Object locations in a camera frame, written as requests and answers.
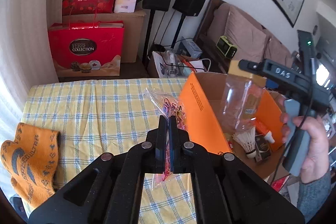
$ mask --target plastic bag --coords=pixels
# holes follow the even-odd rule
[[[145,97],[152,101],[167,120],[172,115],[176,116],[177,128],[186,130],[186,116],[183,112],[183,103],[176,100],[171,94],[164,93],[157,89],[146,89]],[[173,177],[173,173],[170,172],[169,131],[167,130],[165,171],[162,174],[153,174],[152,190]]]

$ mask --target small green device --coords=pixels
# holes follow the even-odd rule
[[[237,46],[231,44],[224,35],[219,38],[216,46],[229,59],[232,59],[238,50]]]

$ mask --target badminton shuttlecock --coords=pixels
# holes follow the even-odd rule
[[[257,152],[255,151],[255,127],[243,133],[235,133],[233,139],[244,148],[246,156],[253,159]]]

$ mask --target bottle cap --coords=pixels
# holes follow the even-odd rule
[[[264,136],[265,140],[267,140],[269,143],[275,143],[275,140],[273,139],[272,132],[268,131],[268,133]]]

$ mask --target orange scarf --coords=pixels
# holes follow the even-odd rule
[[[53,176],[58,163],[59,132],[19,123],[14,141],[1,146],[1,162],[11,173],[15,192],[37,208],[55,191]]]

